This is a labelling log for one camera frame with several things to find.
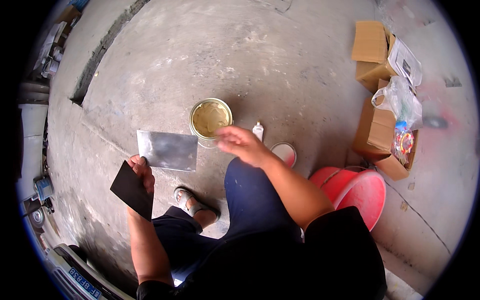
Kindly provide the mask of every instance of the gray sandal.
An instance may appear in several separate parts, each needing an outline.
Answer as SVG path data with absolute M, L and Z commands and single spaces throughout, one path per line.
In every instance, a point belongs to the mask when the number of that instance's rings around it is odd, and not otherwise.
M 180 202 L 178 201 L 178 198 L 179 198 L 179 192 L 182 191 L 182 195 L 181 195 L 181 198 L 180 198 Z M 198 212 L 199 210 L 211 210 L 215 213 L 216 215 L 216 221 L 218 221 L 218 219 L 220 219 L 220 211 L 211 207 L 211 206 L 208 206 L 206 204 L 203 204 L 202 202 L 200 202 L 200 200 L 195 197 L 195 195 L 187 190 L 186 188 L 184 187 L 177 187 L 174 191 L 173 191 L 173 197 L 175 198 L 175 201 L 179 204 L 179 208 L 181 208 L 184 212 L 186 212 L 189 216 L 193 217 L 195 215 L 196 212 Z M 190 199 L 190 197 L 193 197 L 195 198 L 195 200 L 197 200 L 197 203 L 192 205 L 190 207 L 190 209 L 187 208 L 187 200 Z

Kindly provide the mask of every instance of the black shirt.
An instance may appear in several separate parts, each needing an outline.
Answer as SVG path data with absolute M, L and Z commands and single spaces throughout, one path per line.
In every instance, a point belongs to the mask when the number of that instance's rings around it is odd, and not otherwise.
M 145 281 L 137 299 L 198 296 L 287 296 L 383 299 L 384 265 L 358 209 L 343 208 L 314 220 L 305 243 L 281 231 L 248 235 L 214 250 L 177 288 Z

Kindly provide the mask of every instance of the license plate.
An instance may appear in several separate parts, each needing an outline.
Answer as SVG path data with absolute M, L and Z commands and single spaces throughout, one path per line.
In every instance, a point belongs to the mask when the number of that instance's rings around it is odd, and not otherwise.
M 70 276 L 72 276 L 73 279 L 75 279 L 78 284 L 80 284 L 84 288 L 84 290 L 86 290 L 95 299 L 98 299 L 98 297 L 100 297 L 100 295 L 102 294 L 98 289 L 92 286 L 90 282 L 86 281 L 86 279 L 83 278 L 83 276 L 80 275 L 80 273 L 78 273 L 75 268 L 70 269 L 68 274 L 70 274 Z

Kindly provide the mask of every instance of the black sandpaper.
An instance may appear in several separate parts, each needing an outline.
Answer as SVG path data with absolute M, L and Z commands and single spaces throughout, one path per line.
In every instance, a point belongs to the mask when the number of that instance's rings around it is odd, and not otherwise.
M 120 167 L 110 190 L 147 221 L 152 221 L 153 193 L 148 193 L 126 161 Z

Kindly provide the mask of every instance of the foot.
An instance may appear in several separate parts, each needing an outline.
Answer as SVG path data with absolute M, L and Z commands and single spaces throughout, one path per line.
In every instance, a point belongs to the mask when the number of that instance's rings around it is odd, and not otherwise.
M 177 202 L 180 202 L 180 198 L 183 194 L 183 191 L 179 191 Z M 190 209 L 193 205 L 197 204 L 197 200 L 192 196 L 187 200 L 187 208 Z M 212 225 L 216 221 L 216 215 L 213 211 L 209 209 L 201 209 L 193 215 L 195 221 L 202 226 L 202 229 L 207 227 L 208 225 Z

